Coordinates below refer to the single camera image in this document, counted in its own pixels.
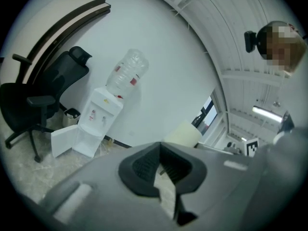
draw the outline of white ceiling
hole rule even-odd
[[[283,115],[273,106],[288,81],[282,71],[245,51],[244,32],[257,32],[272,20],[301,28],[282,0],[164,0],[194,29],[213,60],[224,93],[220,103],[229,134],[271,142],[279,124],[252,113],[254,105]]]

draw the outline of water bottle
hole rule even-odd
[[[118,98],[125,99],[148,71],[149,62],[143,53],[130,49],[110,74],[106,88]]]

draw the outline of person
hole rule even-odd
[[[264,59],[288,75],[295,72],[307,48],[298,30],[282,21],[272,21],[258,32],[257,47]]]
[[[229,142],[227,144],[227,147],[225,147],[223,150],[233,154],[241,154],[241,150],[239,148],[236,148],[235,143],[232,144],[232,142]]]

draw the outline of ceiling light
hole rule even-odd
[[[256,112],[256,113],[258,113],[260,115],[266,116],[266,117],[268,117],[268,118],[270,118],[272,120],[278,121],[279,123],[281,123],[281,121],[282,121],[282,117],[281,116],[279,116],[279,115],[277,115],[277,114],[275,114],[275,113],[273,113],[271,111],[262,109],[260,107],[254,106],[252,108],[252,111]]]

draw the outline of chair armrest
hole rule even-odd
[[[17,54],[13,54],[12,58],[14,60],[16,60],[16,61],[21,62],[21,63],[25,63],[27,65],[32,65],[32,62],[29,59],[27,59],[27,58],[25,58],[23,56],[20,56],[20,55],[17,55]]]
[[[43,107],[54,104],[56,100],[52,96],[28,97],[27,103],[31,107]]]

